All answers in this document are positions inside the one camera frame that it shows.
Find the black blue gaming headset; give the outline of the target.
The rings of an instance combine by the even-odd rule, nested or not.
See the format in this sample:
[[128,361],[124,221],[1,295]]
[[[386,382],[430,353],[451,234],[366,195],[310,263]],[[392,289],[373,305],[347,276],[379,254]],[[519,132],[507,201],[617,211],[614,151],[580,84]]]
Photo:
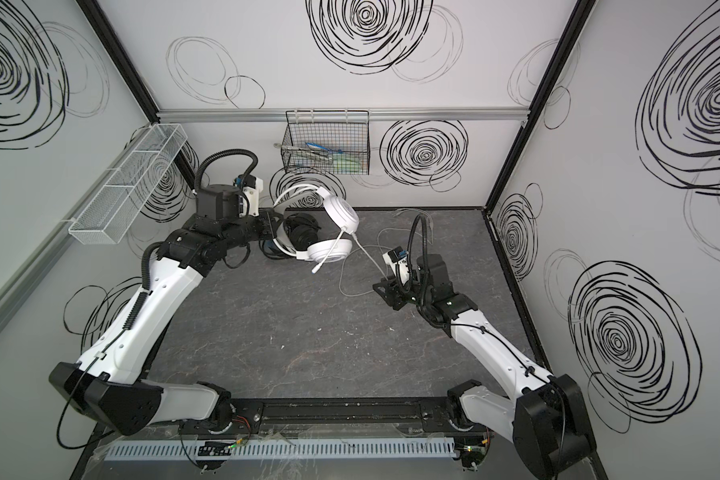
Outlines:
[[[284,232],[291,244],[300,251],[318,242],[320,230],[317,219],[308,213],[296,213],[284,220]],[[283,253],[273,240],[260,240],[258,247],[261,253],[270,260],[288,260],[290,256]]]

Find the white headphones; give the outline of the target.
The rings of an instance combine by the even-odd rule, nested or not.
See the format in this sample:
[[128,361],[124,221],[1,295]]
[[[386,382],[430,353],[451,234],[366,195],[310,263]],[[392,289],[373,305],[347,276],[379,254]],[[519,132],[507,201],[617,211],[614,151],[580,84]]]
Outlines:
[[285,217],[296,213],[313,215],[320,226],[318,242],[297,250],[287,238],[283,224],[273,240],[290,259],[310,263],[317,274],[325,264],[345,260],[351,253],[359,228],[359,216],[348,201],[327,187],[301,182],[286,187],[273,200],[274,209]]

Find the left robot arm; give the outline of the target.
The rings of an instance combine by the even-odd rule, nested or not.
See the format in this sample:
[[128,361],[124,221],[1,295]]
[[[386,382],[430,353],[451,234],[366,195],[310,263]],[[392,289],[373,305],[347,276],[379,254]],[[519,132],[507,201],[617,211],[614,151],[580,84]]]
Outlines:
[[130,436],[160,423],[194,421],[214,434],[239,418],[230,393],[214,384],[156,383],[145,368],[176,311],[230,250],[272,238],[273,217],[259,215],[255,153],[225,149],[208,156],[195,178],[196,212],[165,240],[145,248],[141,285],[113,323],[74,363],[60,362],[50,384],[66,409]]

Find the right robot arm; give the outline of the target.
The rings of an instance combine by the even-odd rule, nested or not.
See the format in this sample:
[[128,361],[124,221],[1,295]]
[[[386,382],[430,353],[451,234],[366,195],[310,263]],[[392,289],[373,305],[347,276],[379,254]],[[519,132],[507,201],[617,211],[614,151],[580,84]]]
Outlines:
[[514,445],[538,479],[554,479],[597,450],[581,388],[523,354],[469,297],[455,291],[441,255],[429,252],[425,214],[411,225],[406,247],[387,251],[390,276],[374,291],[394,310],[416,308],[432,327],[469,351],[498,382],[496,394],[479,382],[449,390],[450,417],[462,430],[482,425]]

